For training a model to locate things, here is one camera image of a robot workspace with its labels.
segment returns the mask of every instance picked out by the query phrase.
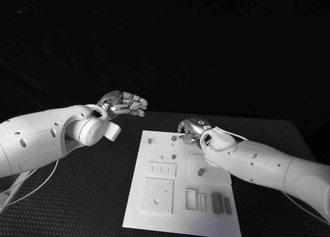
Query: black curtain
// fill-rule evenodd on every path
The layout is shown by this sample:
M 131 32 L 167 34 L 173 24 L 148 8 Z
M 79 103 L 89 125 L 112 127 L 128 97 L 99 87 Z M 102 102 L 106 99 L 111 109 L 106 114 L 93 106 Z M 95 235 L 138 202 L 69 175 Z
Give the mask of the black curtain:
M 290 120 L 330 163 L 330 2 L 2 6 L 0 122 L 116 89 L 151 111 Z

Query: small gray object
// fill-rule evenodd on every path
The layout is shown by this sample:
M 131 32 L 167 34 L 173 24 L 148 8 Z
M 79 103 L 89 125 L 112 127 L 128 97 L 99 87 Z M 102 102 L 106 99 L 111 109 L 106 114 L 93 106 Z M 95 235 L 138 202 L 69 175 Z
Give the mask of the small gray object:
M 203 172 L 204 172 L 204 169 L 199 169 L 197 175 L 201 176 L 201 175 L 203 175 Z
M 213 201 L 213 213 L 223 214 L 222 197 L 219 193 L 212 194 L 212 201 Z
M 223 198 L 223 203 L 225 203 L 225 211 L 227 215 L 230 215 L 230 203 L 229 203 L 229 198 Z

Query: black tabletop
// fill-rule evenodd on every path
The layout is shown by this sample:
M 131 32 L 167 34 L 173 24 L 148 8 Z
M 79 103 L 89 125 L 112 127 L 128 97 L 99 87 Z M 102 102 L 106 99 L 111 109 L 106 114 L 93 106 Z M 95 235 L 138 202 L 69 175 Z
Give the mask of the black tabletop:
M 0 236 L 186 236 L 122 228 L 122 220 L 142 130 L 176 132 L 177 124 L 188 117 L 201 117 L 251 141 L 314 160 L 290 121 L 150 111 L 142 118 L 121 115 L 113 120 L 122 128 L 116 140 L 111 142 L 103 138 L 92 147 L 76 149 L 59 160 L 44 186 L 5 208 L 0 217 Z M 36 171 L 14 199 L 37 188 L 53 167 L 54 163 Z M 243 237 L 330 237 L 330 226 L 307 214 L 279 191 L 235 176 L 232 190 Z M 300 204 L 315 213 L 304 203 Z

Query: silver robotic hand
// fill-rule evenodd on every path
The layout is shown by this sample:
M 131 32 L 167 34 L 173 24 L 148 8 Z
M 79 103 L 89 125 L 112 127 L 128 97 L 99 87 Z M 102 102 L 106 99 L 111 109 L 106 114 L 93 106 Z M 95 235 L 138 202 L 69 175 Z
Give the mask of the silver robotic hand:
M 292 157 L 272 147 L 188 118 L 177 132 L 186 144 L 197 143 L 206 162 L 243 181 L 274 188 L 301 199 L 330 224 L 330 166 Z
M 96 104 L 21 115 L 0 124 L 0 178 L 34 170 L 105 136 L 115 140 L 121 114 L 144 116 L 147 101 L 112 91 Z

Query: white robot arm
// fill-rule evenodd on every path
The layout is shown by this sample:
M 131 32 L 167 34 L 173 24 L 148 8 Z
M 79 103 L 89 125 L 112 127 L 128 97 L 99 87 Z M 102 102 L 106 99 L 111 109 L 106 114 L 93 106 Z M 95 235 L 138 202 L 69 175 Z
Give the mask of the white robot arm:
M 274 188 L 301 199 L 330 224 L 330 166 L 292 157 L 248 140 L 236 142 L 201 118 L 188 118 L 177 132 L 187 144 L 197 142 L 207 163 L 243 181 Z
M 112 91 L 95 105 L 76 105 L 11 118 L 0 124 L 0 178 L 34 170 L 76 148 L 92 146 L 121 131 L 118 114 L 144 116 L 147 101 Z

